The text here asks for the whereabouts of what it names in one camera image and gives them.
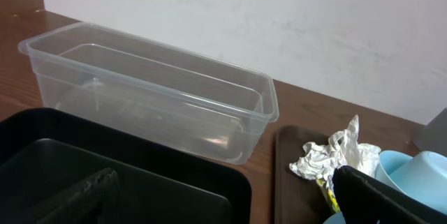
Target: plastic container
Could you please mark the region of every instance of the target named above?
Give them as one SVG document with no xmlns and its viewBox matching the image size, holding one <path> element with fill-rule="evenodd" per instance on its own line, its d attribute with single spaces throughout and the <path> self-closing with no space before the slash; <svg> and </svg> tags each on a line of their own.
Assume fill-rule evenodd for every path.
<svg viewBox="0 0 447 224">
<path fill-rule="evenodd" d="M 279 116 L 267 75 L 94 24 L 19 50 L 46 107 L 190 154 L 243 164 Z"/>
</svg>

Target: black container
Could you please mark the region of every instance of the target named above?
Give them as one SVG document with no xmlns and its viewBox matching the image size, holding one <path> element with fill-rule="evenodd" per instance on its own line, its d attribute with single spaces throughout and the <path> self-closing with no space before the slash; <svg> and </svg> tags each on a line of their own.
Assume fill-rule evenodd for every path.
<svg viewBox="0 0 447 224">
<path fill-rule="evenodd" d="M 114 223 L 249 222 L 251 186 L 240 172 L 40 108 L 0 123 L 0 223 L 40 218 L 36 205 L 104 168 L 119 177 Z"/>
</svg>

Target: food wrapper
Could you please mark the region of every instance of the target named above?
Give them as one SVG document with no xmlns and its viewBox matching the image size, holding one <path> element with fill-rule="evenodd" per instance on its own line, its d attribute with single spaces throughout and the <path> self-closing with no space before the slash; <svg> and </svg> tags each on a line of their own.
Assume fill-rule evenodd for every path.
<svg viewBox="0 0 447 224">
<path fill-rule="evenodd" d="M 372 144 L 358 144 L 358 132 L 358 115 L 355 115 L 347 129 L 340 130 L 329 137 L 328 145 L 308 142 L 302 147 L 306 155 L 297 162 L 289 164 L 292 172 L 299 177 L 316 180 L 334 211 L 339 211 L 332 185 L 335 169 L 343 165 L 350 165 L 374 177 L 374 172 L 379 164 L 381 149 Z"/>
</svg>

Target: wooden table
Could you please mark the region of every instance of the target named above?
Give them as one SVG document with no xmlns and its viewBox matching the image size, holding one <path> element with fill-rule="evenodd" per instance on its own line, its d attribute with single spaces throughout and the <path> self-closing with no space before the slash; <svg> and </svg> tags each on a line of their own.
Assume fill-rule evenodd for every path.
<svg viewBox="0 0 447 224">
<path fill-rule="evenodd" d="M 24 39 L 77 22 L 41 11 L 0 20 L 0 120 L 31 107 L 42 106 L 29 58 L 20 54 L 17 44 Z M 275 81 L 279 119 L 264 132 L 251 158 L 244 165 L 229 165 L 247 176 L 253 190 L 251 223 L 272 220 L 273 133 L 294 125 L 332 135 L 345 129 L 355 114 L 360 117 L 360 142 L 393 149 L 409 155 L 419 150 L 411 138 L 423 127 L 359 105 Z"/>
</svg>

